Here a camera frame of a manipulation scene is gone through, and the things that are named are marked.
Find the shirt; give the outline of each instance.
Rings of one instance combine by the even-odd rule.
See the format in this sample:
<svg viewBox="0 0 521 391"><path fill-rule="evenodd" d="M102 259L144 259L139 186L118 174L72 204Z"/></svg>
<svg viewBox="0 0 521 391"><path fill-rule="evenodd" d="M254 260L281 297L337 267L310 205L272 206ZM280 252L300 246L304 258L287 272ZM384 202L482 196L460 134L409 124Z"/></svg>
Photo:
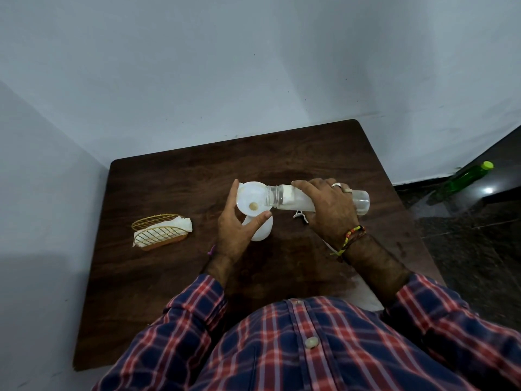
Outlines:
<svg viewBox="0 0 521 391"><path fill-rule="evenodd" d="M221 285L200 275L94 390L471 390L521 387L521 337L414 274L382 313L337 298L265 306L221 335Z"/></svg>

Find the white tissue paper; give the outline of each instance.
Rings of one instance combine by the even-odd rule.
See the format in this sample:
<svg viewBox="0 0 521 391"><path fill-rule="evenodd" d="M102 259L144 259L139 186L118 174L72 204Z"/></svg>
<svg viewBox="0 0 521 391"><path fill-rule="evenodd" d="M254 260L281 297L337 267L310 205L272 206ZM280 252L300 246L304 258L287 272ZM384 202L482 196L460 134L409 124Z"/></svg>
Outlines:
<svg viewBox="0 0 521 391"><path fill-rule="evenodd" d="M163 231L162 229L154 229L150 230L145 235L138 236L143 230L149 230L153 228L158 228L161 226L176 226L178 228L186 230L186 232L179 231L179 236L187 235L188 232L192 231L192 220L190 218L176 217L171 221L164 221L160 223L156 223L152 226L149 226L145 229L138 230L134 233L134 246L146 247L147 245L158 243L158 241L147 241L150 237L157 237L159 241L168 240L172 238L171 234L166 232L166 229Z"/></svg>

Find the yellow-green bottle cap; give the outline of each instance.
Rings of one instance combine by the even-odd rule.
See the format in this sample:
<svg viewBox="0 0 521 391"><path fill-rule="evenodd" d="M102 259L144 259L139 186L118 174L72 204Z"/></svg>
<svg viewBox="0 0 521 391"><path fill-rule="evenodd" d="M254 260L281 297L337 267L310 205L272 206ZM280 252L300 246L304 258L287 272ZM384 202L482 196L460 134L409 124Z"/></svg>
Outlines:
<svg viewBox="0 0 521 391"><path fill-rule="evenodd" d="M492 170L494 168L494 164L492 162L489 162L488 160L486 160L485 162L483 162L481 164L481 168L483 170Z"/></svg>

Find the table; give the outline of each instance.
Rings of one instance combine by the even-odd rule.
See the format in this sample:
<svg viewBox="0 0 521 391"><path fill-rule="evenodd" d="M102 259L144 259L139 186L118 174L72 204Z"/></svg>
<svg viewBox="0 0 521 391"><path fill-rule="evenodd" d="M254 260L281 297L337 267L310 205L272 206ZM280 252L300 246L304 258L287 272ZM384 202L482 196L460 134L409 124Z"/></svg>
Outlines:
<svg viewBox="0 0 521 391"><path fill-rule="evenodd" d="M234 178L278 185L316 177L367 190L371 207L361 223L411 270L442 281L356 120L118 159L108 175L75 369L113 364L197 277ZM133 248L131 224L164 213L190 217L193 233L148 252ZM354 270L293 214L274 209L271 235L252 242L236 266L225 291L227 327L290 297L360 294Z"/></svg>

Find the person's right hand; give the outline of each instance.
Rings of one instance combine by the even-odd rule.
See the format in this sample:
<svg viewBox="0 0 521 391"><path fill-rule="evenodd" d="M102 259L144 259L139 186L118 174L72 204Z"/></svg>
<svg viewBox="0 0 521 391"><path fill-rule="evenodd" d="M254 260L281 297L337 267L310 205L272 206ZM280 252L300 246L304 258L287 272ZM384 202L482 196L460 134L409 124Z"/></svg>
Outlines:
<svg viewBox="0 0 521 391"><path fill-rule="evenodd" d="M310 227L338 251L344 245L345 234L359 224L353 197L343 192L349 186L342 184L342 189L332 188L335 183L334 178L325 181L315 178L311 181L293 181L291 184L308 195L315 205L314 213L304 212Z"/></svg>

